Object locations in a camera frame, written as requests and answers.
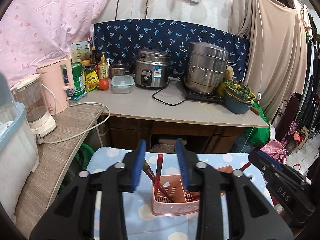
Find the rice cooker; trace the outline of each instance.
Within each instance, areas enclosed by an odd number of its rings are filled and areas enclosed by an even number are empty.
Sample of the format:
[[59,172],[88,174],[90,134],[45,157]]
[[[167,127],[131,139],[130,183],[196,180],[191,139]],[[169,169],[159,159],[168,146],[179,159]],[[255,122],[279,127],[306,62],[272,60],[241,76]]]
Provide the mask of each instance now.
[[157,48],[140,49],[135,59],[136,85],[150,89],[164,88],[172,72],[169,58],[169,53]]

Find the green can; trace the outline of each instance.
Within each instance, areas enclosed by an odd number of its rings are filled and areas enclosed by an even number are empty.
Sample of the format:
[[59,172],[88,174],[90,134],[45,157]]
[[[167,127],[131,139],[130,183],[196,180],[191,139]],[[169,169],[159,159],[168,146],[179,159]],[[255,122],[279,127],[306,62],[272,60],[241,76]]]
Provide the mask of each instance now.
[[[82,64],[80,62],[71,63],[73,82],[75,87],[73,89],[67,90],[68,96],[71,98],[81,97],[84,94],[84,74],[82,71]],[[62,67],[64,83],[66,86],[69,85],[68,75],[67,75],[67,66]]]

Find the pink plastic basket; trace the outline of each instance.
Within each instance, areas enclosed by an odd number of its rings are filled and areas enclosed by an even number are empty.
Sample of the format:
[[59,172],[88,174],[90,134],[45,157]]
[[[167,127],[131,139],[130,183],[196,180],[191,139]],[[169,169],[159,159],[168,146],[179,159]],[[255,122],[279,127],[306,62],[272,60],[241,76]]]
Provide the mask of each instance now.
[[[218,168],[222,172],[231,173],[232,166]],[[164,175],[160,177],[160,183],[164,186],[166,192],[173,198],[174,203],[169,203],[163,193],[158,190],[157,195],[154,194],[152,184],[152,200],[151,212],[155,216],[181,216],[187,215],[199,210],[199,200],[187,202],[188,198],[199,196],[199,192],[188,192],[183,188],[181,175]]]

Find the tile floor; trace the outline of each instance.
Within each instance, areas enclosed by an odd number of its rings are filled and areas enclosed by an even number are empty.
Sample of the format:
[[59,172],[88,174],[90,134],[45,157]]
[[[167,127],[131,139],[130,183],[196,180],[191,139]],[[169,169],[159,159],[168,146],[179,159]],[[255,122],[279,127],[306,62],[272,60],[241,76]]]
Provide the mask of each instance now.
[[287,165],[293,166],[299,163],[301,165],[301,171],[305,174],[319,156],[319,146],[320,136],[314,137],[313,140],[308,139],[301,150],[288,156]]

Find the navy blue fabric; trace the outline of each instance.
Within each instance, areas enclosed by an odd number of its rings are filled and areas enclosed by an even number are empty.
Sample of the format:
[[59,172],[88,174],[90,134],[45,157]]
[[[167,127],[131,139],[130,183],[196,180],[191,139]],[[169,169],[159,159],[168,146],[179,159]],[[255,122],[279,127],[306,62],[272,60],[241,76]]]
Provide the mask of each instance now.
[[229,52],[229,62],[236,63],[234,80],[244,79],[249,41],[214,28],[198,24],[155,19],[129,19],[94,25],[94,44],[99,55],[131,63],[141,48],[157,47],[171,54],[174,74],[184,73],[186,54],[190,42],[215,44]]

